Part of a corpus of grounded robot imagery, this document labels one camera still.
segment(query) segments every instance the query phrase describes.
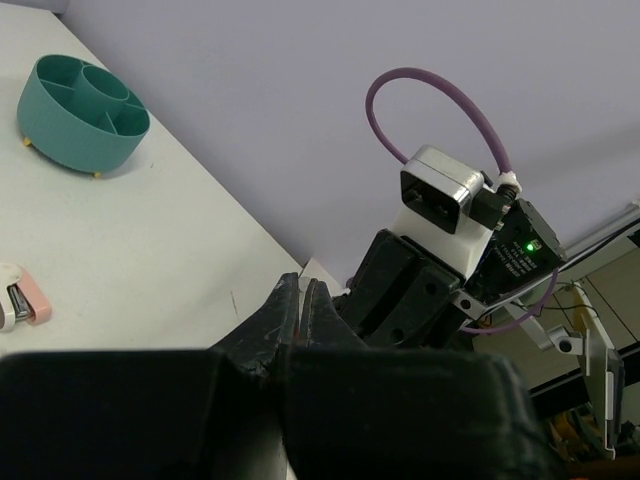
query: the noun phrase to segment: metal bracket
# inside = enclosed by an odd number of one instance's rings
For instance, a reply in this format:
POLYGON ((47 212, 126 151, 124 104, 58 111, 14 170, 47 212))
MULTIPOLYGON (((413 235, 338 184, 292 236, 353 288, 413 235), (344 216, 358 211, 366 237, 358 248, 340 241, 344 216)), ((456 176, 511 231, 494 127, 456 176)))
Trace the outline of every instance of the metal bracket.
POLYGON ((487 306, 484 303, 476 300, 464 290, 458 290, 453 304, 472 320, 478 320, 487 311, 487 306))
MULTIPOLYGON (((511 303, 505 305, 506 310, 514 318, 518 318, 527 312, 522 303, 517 303, 517 305, 511 303)), ((545 330, 535 317, 530 317, 520 324, 520 328, 525 331, 540 350, 555 348, 565 355, 582 355, 584 353, 584 338, 582 335, 569 333, 562 325, 545 330)))

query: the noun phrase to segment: wire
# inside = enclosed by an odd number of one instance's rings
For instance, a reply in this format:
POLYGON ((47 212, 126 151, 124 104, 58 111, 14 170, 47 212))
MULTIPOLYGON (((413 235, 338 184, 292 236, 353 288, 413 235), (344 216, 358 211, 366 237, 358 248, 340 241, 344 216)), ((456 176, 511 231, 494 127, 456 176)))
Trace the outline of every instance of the wire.
POLYGON ((528 320, 534 315, 538 314, 545 306, 545 304, 549 301, 549 299, 553 296, 553 291, 556 288, 556 283, 558 282, 558 269, 554 270, 551 274, 551 282, 547 287, 547 291, 544 292, 544 295, 538 300, 525 314, 523 314, 517 320, 508 323, 507 325, 502 325, 500 327, 494 328, 470 328, 470 327, 460 327, 460 330, 466 333, 474 333, 478 335, 494 335, 496 333, 504 333, 514 330, 520 326, 522 322, 528 320))
POLYGON ((382 129, 380 128, 380 125, 378 125, 376 116, 373 113, 373 99, 378 93, 378 90, 380 90, 383 85, 399 78, 408 78, 411 80, 418 80, 420 82, 427 83, 432 87, 437 88, 451 100, 453 100, 456 105, 458 105, 462 109, 462 111, 467 114, 469 119, 480 131, 480 134, 489 146, 489 150, 491 150, 493 157, 496 159, 496 163, 498 164, 500 173, 508 173, 513 171, 513 168, 511 168, 511 161, 509 160, 509 156, 507 155, 507 151, 500 141, 498 134, 489 123, 487 117, 484 116, 484 114, 480 111, 476 104, 473 103, 473 101, 453 83, 445 80, 435 73, 428 72, 420 68, 403 67, 383 73, 378 78, 376 78, 376 80, 371 84, 371 87, 369 87, 369 91, 367 92, 367 98, 365 100, 365 111, 367 114, 367 120, 369 121, 369 125, 371 125, 371 129, 373 130, 375 136, 378 138, 378 140, 380 140, 380 143, 382 143, 382 145, 391 153, 391 155, 396 157, 401 163, 407 163, 409 161, 409 159, 405 157, 393 143, 391 143, 386 135, 382 133, 382 129))
MULTIPOLYGON (((511 302, 511 305, 514 305, 516 307, 521 307, 522 306, 522 305, 518 305, 515 302, 511 302)), ((562 311, 565 311, 565 310, 574 310, 574 309, 579 308, 579 307, 588 308, 589 310, 592 310, 593 313, 595 313, 596 315, 600 316, 598 311, 593 306, 587 305, 586 303, 579 303, 577 305, 571 305, 570 307, 544 307, 543 310, 562 310, 562 311)))
POLYGON ((578 290, 582 290, 584 292, 585 295, 589 295, 587 293, 587 291, 582 287, 582 285, 578 285, 576 282, 558 282, 558 285, 566 285, 566 287, 563 288, 563 290, 569 290, 568 287, 573 287, 573 288, 577 288, 578 290))

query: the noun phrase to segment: stapler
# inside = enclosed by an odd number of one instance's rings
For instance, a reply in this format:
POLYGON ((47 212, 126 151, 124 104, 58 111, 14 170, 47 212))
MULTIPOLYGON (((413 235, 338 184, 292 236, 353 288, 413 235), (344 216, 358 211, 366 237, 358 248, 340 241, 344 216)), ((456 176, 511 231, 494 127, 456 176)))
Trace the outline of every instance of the stapler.
POLYGON ((0 332, 9 332, 16 322, 39 325, 51 317, 51 304, 24 268, 0 263, 0 332))

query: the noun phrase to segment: white surface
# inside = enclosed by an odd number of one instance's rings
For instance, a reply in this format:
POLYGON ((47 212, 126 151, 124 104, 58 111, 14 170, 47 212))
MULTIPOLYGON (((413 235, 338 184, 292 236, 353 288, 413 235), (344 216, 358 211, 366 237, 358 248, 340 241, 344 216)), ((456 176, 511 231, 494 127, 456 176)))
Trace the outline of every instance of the white surface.
MULTIPOLYGON (((430 69, 485 112, 563 242, 640 194, 640 2, 71 0, 63 21, 301 262, 344 282, 400 205, 364 115, 371 82, 430 69)), ((406 155, 495 164, 418 82, 380 91, 406 155)))
POLYGON ((51 13, 5 4, 0 44, 0 258, 54 312, 0 335, 0 350, 207 347, 299 270, 156 119, 98 180, 24 147, 16 105, 35 61, 97 59, 51 13))

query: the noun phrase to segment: white wall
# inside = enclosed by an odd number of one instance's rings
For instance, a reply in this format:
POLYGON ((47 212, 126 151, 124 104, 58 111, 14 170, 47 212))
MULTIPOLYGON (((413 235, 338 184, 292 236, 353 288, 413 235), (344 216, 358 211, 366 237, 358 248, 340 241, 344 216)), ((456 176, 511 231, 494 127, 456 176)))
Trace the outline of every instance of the white wall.
MULTIPOLYGON (((638 18, 631 0, 71 0, 63 21, 298 260, 344 280, 400 202, 363 109, 393 67, 476 101, 562 240, 638 195, 638 18)), ((494 172, 429 87, 390 85, 377 111, 406 154, 494 172)))
POLYGON ((50 10, 53 13, 62 13, 66 10, 69 0, 0 0, 0 3, 42 8, 44 10, 50 10))

